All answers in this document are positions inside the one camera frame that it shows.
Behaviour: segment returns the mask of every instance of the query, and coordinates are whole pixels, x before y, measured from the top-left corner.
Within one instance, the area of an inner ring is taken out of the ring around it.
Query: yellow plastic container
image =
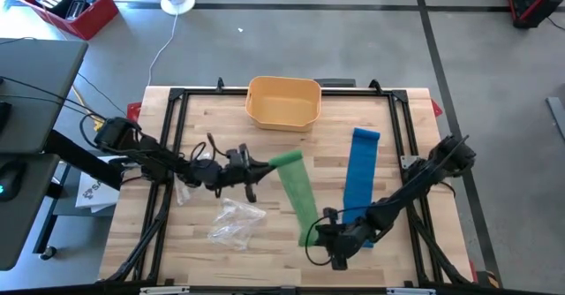
[[[245,110],[262,129],[307,132],[320,116],[321,88],[312,79],[257,77],[249,83]]]

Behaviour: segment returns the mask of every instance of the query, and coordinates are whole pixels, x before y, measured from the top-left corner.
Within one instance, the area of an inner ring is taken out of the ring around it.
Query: blue resistance band
[[[363,207],[373,199],[374,169],[377,163],[377,147],[380,133],[355,128],[351,142],[350,162],[343,191],[343,208]],[[343,213],[343,223],[352,223],[358,216],[363,216],[366,209],[351,210]],[[363,247],[373,247],[366,241]]]

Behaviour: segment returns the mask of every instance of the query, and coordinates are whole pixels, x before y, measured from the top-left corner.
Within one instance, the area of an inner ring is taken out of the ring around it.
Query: green resistance band
[[[316,212],[316,201],[314,200],[310,178],[308,173],[306,173],[302,151],[293,150],[289,153],[278,155],[268,163],[276,167],[284,186],[284,191],[297,213],[301,230],[298,245],[304,246],[308,229],[310,229],[312,223],[318,220],[318,213]],[[318,239],[318,232],[312,230],[307,244],[313,246],[316,239]]]

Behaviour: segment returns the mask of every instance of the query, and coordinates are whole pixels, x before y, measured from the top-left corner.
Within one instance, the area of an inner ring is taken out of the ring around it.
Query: wooden tabletop
[[[157,139],[161,134],[169,90],[169,87],[148,87],[139,116],[143,132]],[[424,88],[407,89],[407,92],[418,149],[422,156],[427,156],[440,141],[430,95]],[[324,207],[343,207],[343,188],[354,127],[380,132],[373,200],[389,196],[401,185],[385,98],[324,96],[320,118],[307,133],[256,128],[245,113],[243,96],[194,95],[190,96],[188,104],[181,152],[189,155],[196,144],[206,140],[207,132],[214,135],[216,145],[222,151],[245,142],[252,157],[259,161],[268,161],[299,148],[304,152],[320,215]],[[173,116],[169,144],[174,138],[178,107]],[[407,141],[404,142],[405,148],[408,148]],[[124,178],[136,175],[139,172],[132,171]],[[102,259],[100,278],[115,272],[138,242],[148,192],[149,183],[144,180],[132,181],[122,187]],[[305,257],[304,248],[298,246],[298,220],[276,172],[256,185],[255,193],[258,201],[254,206],[267,211],[267,215],[253,233],[246,251],[217,245],[207,239],[220,210],[220,200],[215,198],[214,193],[201,189],[183,206],[177,205],[174,194],[159,279],[175,278],[176,284],[188,285],[326,287],[400,286],[405,280],[416,281],[404,211],[393,230],[375,248],[364,248],[349,259],[348,270],[334,271],[330,266],[312,265]],[[224,189],[222,197],[246,202],[242,185]],[[461,274],[471,279],[453,193],[438,185],[429,193],[428,199],[438,244]],[[147,252],[146,273],[153,244]],[[426,273],[432,278],[429,253],[424,243],[422,246]],[[324,261],[328,257],[325,249],[319,246],[310,248],[310,254],[315,261]]]

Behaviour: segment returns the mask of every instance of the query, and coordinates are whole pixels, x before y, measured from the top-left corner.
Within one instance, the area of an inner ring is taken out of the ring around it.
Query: red container
[[[49,11],[49,18],[45,15],[43,8],[35,0],[21,0],[30,6],[45,22],[58,27],[70,34],[74,34],[83,40],[90,40],[100,29],[108,24],[118,13],[114,0],[96,0],[75,20],[63,19]]]

